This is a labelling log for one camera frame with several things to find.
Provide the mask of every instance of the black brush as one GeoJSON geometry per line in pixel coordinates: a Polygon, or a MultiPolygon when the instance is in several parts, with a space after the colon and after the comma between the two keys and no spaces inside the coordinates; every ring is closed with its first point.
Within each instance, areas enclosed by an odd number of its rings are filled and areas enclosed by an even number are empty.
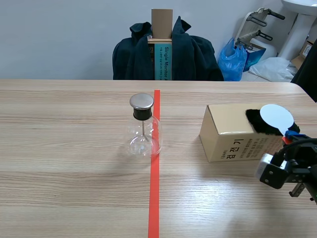
{"type": "MultiPolygon", "coordinates": [[[[261,117],[260,115],[260,110],[258,109],[248,109],[246,110],[246,116],[248,121],[251,123],[253,126],[254,130],[257,133],[264,133],[266,135],[280,135],[282,136],[281,132],[273,127],[267,124],[261,117]]],[[[294,123],[289,130],[295,131],[299,133],[301,130],[299,127],[294,123]]]]}

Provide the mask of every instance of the red tape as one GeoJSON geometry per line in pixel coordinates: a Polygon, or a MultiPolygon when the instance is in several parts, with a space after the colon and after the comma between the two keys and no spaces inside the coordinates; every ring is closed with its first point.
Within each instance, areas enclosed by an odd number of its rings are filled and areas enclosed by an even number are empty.
{"type": "MultiPolygon", "coordinates": [[[[153,116],[160,118],[160,90],[154,90],[153,116]]],[[[152,138],[159,141],[159,131],[154,128],[152,138]]],[[[148,238],[159,238],[159,154],[151,155],[149,231],[148,238]]]]}

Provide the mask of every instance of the black object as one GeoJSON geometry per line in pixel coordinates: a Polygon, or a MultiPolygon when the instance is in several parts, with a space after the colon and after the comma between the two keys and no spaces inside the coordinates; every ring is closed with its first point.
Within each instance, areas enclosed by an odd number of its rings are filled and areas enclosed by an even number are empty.
{"type": "MultiPolygon", "coordinates": [[[[172,32],[172,80],[224,81],[210,41],[185,33],[191,26],[178,17],[172,32]]],[[[148,22],[130,27],[131,38],[122,40],[112,56],[114,80],[154,80],[147,36],[148,22]]]]}
{"type": "Polygon", "coordinates": [[[315,102],[317,102],[316,62],[317,41],[313,44],[302,66],[292,79],[292,83],[301,86],[315,102]]]}
{"type": "MultiPolygon", "coordinates": [[[[260,115],[260,110],[258,109],[248,109],[246,110],[246,116],[248,121],[251,123],[253,126],[254,130],[257,133],[264,133],[266,135],[280,135],[282,136],[281,132],[273,127],[267,124],[261,117],[260,115]]],[[[301,130],[299,127],[294,123],[289,130],[295,131],[299,133],[301,130]]]]}
{"type": "Polygon", "coordinates": [[[255,24],[258,24],[262,27],[267,26],[267,23],[265,21],[262,21],[262,20],[258,19],[257,17],[254,17],[253,14],[248,16],[247,21],[254,22],[255,24]]]}
{"type": "Polygon", "coordinates": [[[251,45],[249,45],[249,44],[247,44],[247,43],[241,41],[240,38],[237,39],[236,45],[243,45],[243,47],[244,47],[245,49],[248,49],[248,50],[250,50],[250,51],[253,50],[253,46],[251,46],[251,45]]]}
{"type": "Polygon", "coordinates": [[[154,69],[148,47],[148,36],[152,33],[149,22],[130,27],[131,38],[123,39],[112,54],[114,80],[150,80],[154,69]]]}
{"type": "Polygon", "coordinates": [[[136,120],[147,120],[152,116],[151,108],[147,110],[133,109],[133,116],[136,120]]]}
{"type": "Polygon", "coordinates": [[[186,33],[178,17],[172,32],[172,80],[224,81],[210,41],[186,33]]]}
{"type": "Polygon", "coordinates": [[[275,153],[260,181],[276,189],[286,182],[297,183],[289,194],[298,197],[306,188],[317,203],[317,138],[290,133],[286,132],[286,137],[293,142],[275,153]]]}
{"type": "Polygon", "coordinates": [[[278,14],[274,11],[272,11],[271,9],[268,10],[268,15],[272,15],[272,16],[275,16],[281,20],[284,20],[285,19],[285,16],[281,15],[281,14],[278,14]]]}
{"type": "Polygon", "coordinates": [[[271,36],[269,36],[267,34],[264,34],[260,30],[258,31],[257,36],[261,36],[262,38],[264,38],[264,39],[266,39],[268,41],[272,41],[273,40],[273,37],[271,37],[271,36]]]}

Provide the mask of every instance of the white wall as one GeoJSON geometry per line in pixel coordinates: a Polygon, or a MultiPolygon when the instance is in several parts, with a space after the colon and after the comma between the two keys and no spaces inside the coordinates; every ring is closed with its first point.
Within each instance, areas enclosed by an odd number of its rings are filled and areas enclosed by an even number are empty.
{"type": "Polygon", "coordinates": [[[267,27],[263,29],[266,34],[273,37],[271,42],[265,40],[263,41],[274,45],[277,52],[280,52],[285,40],[287,39],[288,33],[292,29],[297,13],[284,8],[281,0],[265,0],[264,7],[270,8],[271,10],[285,16],[285,20],[280,20],[273,16],[267,16],[267,27]]]}
{"type": "MultiPolygon", "coordinates": [[[[263,5],[283,10],[280,0],[0,0],[0,78],[112,79],[113,48],[132,24],[151,21],[151,8],[173,8],[174,22],[182,16],[217,57],[263,5]]],[[[266,32],[278,47],[285,26],[266,32]]]]}

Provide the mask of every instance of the cardboard box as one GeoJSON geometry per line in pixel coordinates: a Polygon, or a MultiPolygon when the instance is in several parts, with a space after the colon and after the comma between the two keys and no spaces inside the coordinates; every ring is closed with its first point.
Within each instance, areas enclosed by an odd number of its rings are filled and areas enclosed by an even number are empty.
{"type": "Polygon", "coordinates": [[[297,56],[295,59],[291,60],[292,64],[297,68],[300,69],[302,66],[306,56],[308,55],[308,52],[311,50],[312,46],[314,44],[314,41],[305,41],[301,52],[299,53],[299,56],[297,56]]]}
{"type": "Polygon", "coordinates": [[[245,111],[266,104],[214,104],[206,107],[200,131],[207,159],[212,161],[259,160],[282,147],[282,136],[256,133],[245,111]]]}
{"type": "Polygon", "coordinates": [[[172,39],[148,39],[155,80],[172,80],[172,39]]]}
{"type": "Polygon", "coordinates": [[[172,38],[173,9],[152,9],[153,38],[172,38]]]}

